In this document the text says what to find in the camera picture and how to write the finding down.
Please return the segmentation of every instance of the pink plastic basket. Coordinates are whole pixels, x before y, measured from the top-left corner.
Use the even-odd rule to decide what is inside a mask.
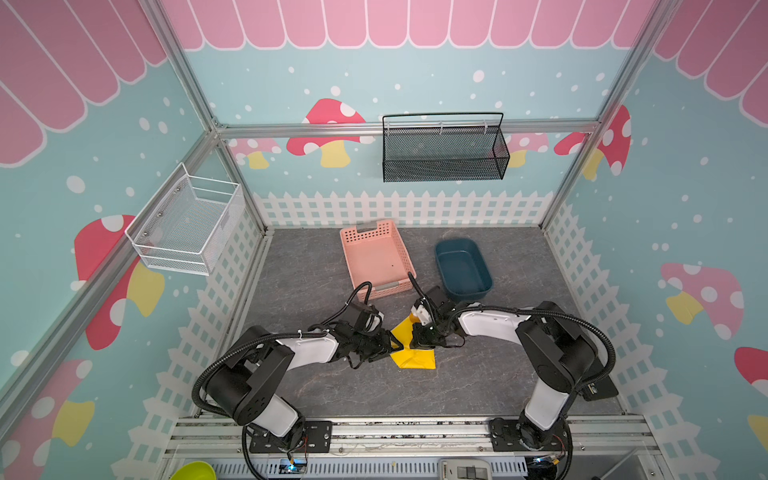
[[[372,283],[371,299],[412,288],[408,272],[416,276],[416,271],[395,222],[378,220],[345,228],[341,230],[341,243],[352,285],[358,286],[366,281]],[[361,302],[365,296],[366,289],[357,294]]]

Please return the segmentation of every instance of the vent grille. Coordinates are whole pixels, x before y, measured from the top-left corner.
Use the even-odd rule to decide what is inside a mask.
[[[438,478],[440,458],[310,458],[306,474],[278,473],[281,458],[270,458],[267,462],[253,458],[256,470],[271,478],[350,478],[366,476],[371,478]],[[496,478],[522,477],[528,474],[524,457],[495,457],[491,471]],[[241,480],[252,478],[243,459],[208,459],[219,480]]]

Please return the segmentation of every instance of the robotic arm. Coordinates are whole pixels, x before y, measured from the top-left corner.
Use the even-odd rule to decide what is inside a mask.
[[[420,319],[414,324],[412,349],[450,347],[446,338],[454,333],[464,338],[490,336],[522,345],[535,368],[539,378],[518,420],[491,421],[495,450],[541,450],[551,443],[553,435],[568,431],[565,416],[577,395],[588,401],[617,395],[608,378],[615,364],[610,340],[554,303],[543,302],[534,309],[468,305],[451,301],[438,286],[424,294],[415,279],[412,282],[420,296],[412,309]],[[366,361],[385,358],[403,348],[390,331],[382,328],[383,315],[367,305],[367,296],[364,303],[353,300],[363,286],[355,289],[337,314],[310,326],[307,333],[272,334],[261,326],[250,327],[195,382],[192,399],[196,405],[245,425],[244,455],[246,434],[253,439],[264,437],[267,446],[289,458],[298,448],[328,451],[329,425],[310,425],[287,401],[275,395],[288,370],[339,359],[346,359],[350,367],[357,369]],[[585,329],[605,345],[605,366]],[[357,365],[351,360],[353,353],[359,358]],[[200,389],[205,389],[218,406],[205,402]],[[310,439],[311,430],[319,428],[328,428],[325,442]],[[570,456],[568,460],[563,474],[568,470]],[[259,478],[255,470],[252,473]]]

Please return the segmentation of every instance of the black wire basket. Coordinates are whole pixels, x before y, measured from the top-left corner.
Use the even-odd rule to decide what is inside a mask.
[[[433,121],[415,118],[433,117]],[[385,182],[501,180],[509,163],[497,112],[384,115]]]

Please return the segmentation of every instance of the pink mushroom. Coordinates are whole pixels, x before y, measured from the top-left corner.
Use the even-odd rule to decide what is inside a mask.
[[[78,278],[72,289],[79,289],[112,250],[123,235],[133,217],[114,215],[89,223],[74,239],[74,261],[78,266]],[[127,300],[132,300],[144,316],[149,316],[160,300],[165,288],[165,277],[151,272],[137,258],[128,267],[117,286],[96,312],[85,328],[88,345],[94,350],[110,346],[120,333]]]
[[[750,385],[768,396],[768,352],[743,346],[736,349],[733,362]]]
[[[710,316],[715,332],[728,340],[741,326],[744,317],[744,297],[741,285],[728,270],[682,263],[661,266],[659,286],[667,284],[681,290],[679,295],[667,298],[667,305],[682,323],[690,325],[694,317],[704,310]]]
[[[361,124],[365,119],[354,108],[332,98],[318,100],[306,118],[304,124]],[[349,165],[349,155],[344,149],[344,141],[354,141],[370,144],[373,137],[318,137],[291,138],[288,140],[288,151],[294,155],[310,154],[318,148],[323,151],[320,165],[325,168],[342,168]]]
[[[283,152],[274,138],[233,138],[229,141],[229,147],[239,165],[245,165],[247,158],[248,166],[254,170],[262,170],[270,166],[263,152],[271,154]]]
[[[509,149],[507,167],[522,167],[525,165],[525,153],[529,150],[540,154],[549,150],[549,138],[547,134],[512,134],[507,136],[507,148]]]
[[[91,360],[69,360],[58,367],[0,449],[5,480],[40,478],[52,439],[61,439],[71,447],[80,442],[96,407],[93,402],[75,403],[67,398],[92,367]]]
[[[558,155],[571,155],[578,152],[586,134],[573,133],[554,146],[554,152]],[[632,142],[632,122],[629,110],[623,105],[616,113],[608,130],[603,134],[598,147],[592,152],[581,172],[584,178],[594,181],[598,177],[598,166],[605,158],[613,175],[618,175],[627,164],[629,147]]]

